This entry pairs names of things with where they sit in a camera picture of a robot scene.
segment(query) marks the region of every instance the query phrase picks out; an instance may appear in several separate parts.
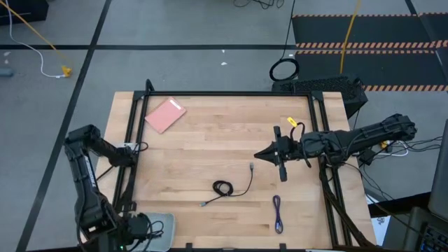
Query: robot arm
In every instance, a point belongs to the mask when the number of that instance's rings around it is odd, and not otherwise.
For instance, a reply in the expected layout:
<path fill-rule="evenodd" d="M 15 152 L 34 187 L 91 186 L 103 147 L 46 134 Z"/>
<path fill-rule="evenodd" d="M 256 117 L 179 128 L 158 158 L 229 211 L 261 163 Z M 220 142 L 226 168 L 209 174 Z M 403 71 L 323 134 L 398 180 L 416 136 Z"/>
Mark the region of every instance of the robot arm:
<path fill-rule="evenodd" d="M 321 155 L 327 157 L 329 165 L 337 166 L 347 161 L 350 155 L 366 148 L 380 144 L 386 140 L 412 140 L 417 130 L 415 124 L 407 116 L 392 115 L 382 122 L 375 123 L 351 131 L 337 130 L 329 132 L 310 132 L 303 134 L 300 141 L 288 136 L 281 136 L 280 128 L 274 127 L 276 141 L 265 150 L 254 155 L 279 166 L 281 181 L 287 181 L 284 162 L 289 160 L 305 160 L 308 167 L 309 158 Z"/>
<path fill-rule="evenodd" d="M 127 167 L 136 163 L 134 152 L 129 147 L 116 148 L 103 140 L 93 125 L 70 132 L 64 147 L 78 194 L 75 204 L 77 233 L 81 231 L 87 239 L 87 244 L 82 245 L 78 237 L 81 248 L 121 251 L 121 246 L 130 245 L 135 239 L 147 239 L 148 218 L 142 214 L 122 217 L 115 212 L 98 189 L 89 156 L 89 151 L 93 151 L 108 158 L 113 166 Z"/>

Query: yellow tag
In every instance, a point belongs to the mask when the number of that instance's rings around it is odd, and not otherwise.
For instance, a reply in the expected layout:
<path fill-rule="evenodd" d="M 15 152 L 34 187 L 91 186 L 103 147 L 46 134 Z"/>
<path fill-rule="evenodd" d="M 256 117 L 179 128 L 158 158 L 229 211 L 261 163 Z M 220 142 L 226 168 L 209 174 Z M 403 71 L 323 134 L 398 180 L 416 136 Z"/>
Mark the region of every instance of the yellow tag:
<path fill-rule="evenodd" d="M 297 127 L 297 123 L 294 121 L 293 118 L 289 117 L 289 118 L 288 118 L 288 122 L 289 122 L 293 127 Z"/>

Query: black metal frame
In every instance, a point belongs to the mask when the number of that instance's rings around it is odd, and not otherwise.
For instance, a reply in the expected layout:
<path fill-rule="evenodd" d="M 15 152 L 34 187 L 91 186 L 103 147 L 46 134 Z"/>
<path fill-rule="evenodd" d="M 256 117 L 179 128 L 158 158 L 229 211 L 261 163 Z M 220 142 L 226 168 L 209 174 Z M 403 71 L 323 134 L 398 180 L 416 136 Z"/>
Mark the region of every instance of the black metal frame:
<path fill-rule="evenodd" d="M 321 112 L 321 118 L 323 123 L 323 130 L 330 130 L 330 126 L 328 124 L 328 118 L 326 113 L 325 104 L 323 102 L 323 93 L 321 91 L 313 91 L 313 92 L 292 92 L 292 93 L 285 93 L 285 92 L 258 92 L 258 91 L 154 91 L 154 88 L 149 80 L 146 81 L 146 90 L 144 91 L 134 91 L 134 96 L 132 98 L 132 105 L 131 105 L 131 111 L 129 115 L 129 120 L 127 123 L 127 130 L 125 135 L 125 142 L 130 142 L 132 137 L 132 130 L 136 118 L 136 112 L 137 112 L 137 105 L 139 103 L 139 100 L 143 98 L 143 104 L 141 109 L 141 115 L 139 118 L 139 128 L 137 130 L 137 136 L 136 136 L 136 143 L 139 143 L 141 141 L 142 135 L 143 135 L 143 126 L 144 126 L 144 118 L 146 115 L 146 109 L 148 107 L 148 100 L 150 96 L 285 96 L 285 97 L 306 97 L 308 100 L 308 106 L 309 106 L 309 114 L 311 118 L 311 125 L 313 131 L 318 131 L 319 126 L 317 123 L 317 116 L 316 116 L 316 110 L 314 107 L 314 99 L 318 101 L 319 109 Z M 319 158 L 319 169 L 326 169 L 326 161 L 324 158 Z M 113 203 L 112 206 L 115 208 L 116 211 L 135 211 L 137 209 L 137 203 L 132 201 L 132 195 L 134 191 L 134 184 L 135 184 L 135 175 L 137 173 L 137 166 L 130 167 L 130 175 L 129 175 L 129 181 L 126 186 L 126 189 L 124 193 L 121 193 L 121 188 L 123 187 L 124 183 L 124 174 L 125 174 L 126 167 L 120 167 L 120 170 L 118 172 L 117 182 L 115 185 L 115 193 L 113 196 Z M 336 168 L 331 170 L 332 177 L 333 177 L 333 183 L 334 183 L 334 189 L 335 194 L 338 199 L 338 202 L 340 203 L 343 210 L 345 210 L 344 206 L 344 199 L 342 195 L 342 188 L 340 183 L 339 174 Z M 335 248 L 336 246 L 339 246 L 338 238 L 337 238 L 337 230 L 336 230 L 336 224 L 335 224 L 335 217 L 333 213 L 333 207 L 331 203 L 325 199 L 325 208 L 328 218 L 328 227 L 330 231 L 330 238 L 331 238 L 331 244 L 332 247 Z M 341 221 L 342 224 L 342 230 L 344 235 L 344 244 L 345 246 L 352 246 L 351 243 L 351 235 L 350 231 L 345 225 L 344 222 Z M 286 244 L 280 244 L 281 251 L 303 251 L 303 250 L 295 250 L 295 249 L 287 249 Z M 237 249 L 238 251 L 253 251 L 251 249 Z M 186 248 L 172 248 L 171 251 L 189 251 L 188 245 Z M 203 248 L 198 249 L 195 248 L 194 251 L 216 251 L 216 248 Z M 257 249 L 257 251 L 278 251 L 278 249 Z"/>

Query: wooden tabletop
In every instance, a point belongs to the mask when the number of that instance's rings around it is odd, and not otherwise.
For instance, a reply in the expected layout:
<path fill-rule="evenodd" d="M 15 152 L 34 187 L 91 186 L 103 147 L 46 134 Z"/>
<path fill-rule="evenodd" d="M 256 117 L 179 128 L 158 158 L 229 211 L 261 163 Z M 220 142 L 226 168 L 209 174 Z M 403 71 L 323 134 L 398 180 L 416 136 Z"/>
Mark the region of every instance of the wooden tabletop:
<path fill-rule="evenodd" d="M 124 141 L 132 95 L 132 92 L 115 93 L 104 133 L 105 140 L 112 144 Z M 324 93 L 324 97 L 331 130 L 349 130 L 340 93 Z M 148 112 L 166 98 L 150 97 Z M 283 135 L 289 134 L 291 125 L 286 120 L 289 116 L 303 122 L 306 132 L 312 130 L 307 98 L 180 96 L 175 99 L 187 112 L 164 134 L 158 134 L 147 123 L 144 125 L 143 141 L 149 149 L 140 154 L 134 187 L 137 212 L 174 214 L 174 248 L 185 248 L 188 242 L 194 248 L 277 249 L 280 243 L 286 243 L 289 249 L 331 248 L 317 160 L 310 160 L 311 169 L 303 161 L 287 162 L 288 181 L 282 183 L 272 163 L 253 157 L 274 140 L 273 126 L 279 125 Z M 321 123 L 317 103 L 316 110 Z M 296 139 L 300 138 L 300 130 L 294 134 Z M 200 202 L 217 196 L 211 187 L 217 180 L 231 182 L 234 194 L 244 192 L 251 177 L 250 162 L 255 169 L 247 194 L 199 206 Z M 357 165 L 355 159 L 349 163 Z M 107 159 L 101 157 L 97 175 L 109 166 Z M 118 169 L 113 169 L 98 181 L 110 202 L 117 174 Z M 348 215 L 375 243 L 359 173 L 345 166 L 339 169 L 339 175 Z M 283 234 L 274 230 L 274 195 L 281 197 Z M 340 220 L 335 216 L 340 228 Z M 338 235 L 339 243 L 343 244 L 342 232 Z"/>

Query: pink booklet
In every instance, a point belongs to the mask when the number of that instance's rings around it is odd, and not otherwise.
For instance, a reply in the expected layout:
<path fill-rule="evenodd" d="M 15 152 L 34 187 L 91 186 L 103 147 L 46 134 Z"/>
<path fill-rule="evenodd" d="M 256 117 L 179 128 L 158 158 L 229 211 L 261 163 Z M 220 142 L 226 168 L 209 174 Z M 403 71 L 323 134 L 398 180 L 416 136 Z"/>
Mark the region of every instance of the pink booklet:
<path fill-rule="evenodd" d="M 161 134 L 185 112 L 186 109 L 184 107 L 182 107 L 173 97 L 169 97 L 149 113 L 149 115 L 145 117 L 145 120 L 152 128 L 154 128 L 154 130 Z"/>

